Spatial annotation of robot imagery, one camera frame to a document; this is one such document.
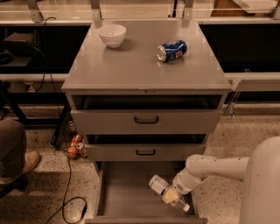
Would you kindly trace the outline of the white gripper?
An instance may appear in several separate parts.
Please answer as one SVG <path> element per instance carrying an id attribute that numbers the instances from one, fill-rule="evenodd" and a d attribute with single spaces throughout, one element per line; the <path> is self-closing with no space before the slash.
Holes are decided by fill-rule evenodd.
<path id="1" fill-rule="evenodd" d="M 174 186 L 169 188 L 164 194 L 162 200 L 165 204 L 175 204 L 179 198 L 179 193 L 182 195 L 188 194 L 196 186 L 202 182 L 201 178 L 193 176 L 186 168 L 180 171 L 172 181 Z"/>

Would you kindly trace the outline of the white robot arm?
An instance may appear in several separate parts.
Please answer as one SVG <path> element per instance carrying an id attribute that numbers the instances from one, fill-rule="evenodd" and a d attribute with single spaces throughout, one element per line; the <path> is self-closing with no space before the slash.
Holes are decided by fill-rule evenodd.
<path id="1" fill-rule="evenodd" d="M 280 224 L 280 137 L 259 143 L 250 157 L 218 159 L 199 154 L 185 161 L 163 201 L 175 205 L 212 176 L 243 183 L 239 224 Z"/>

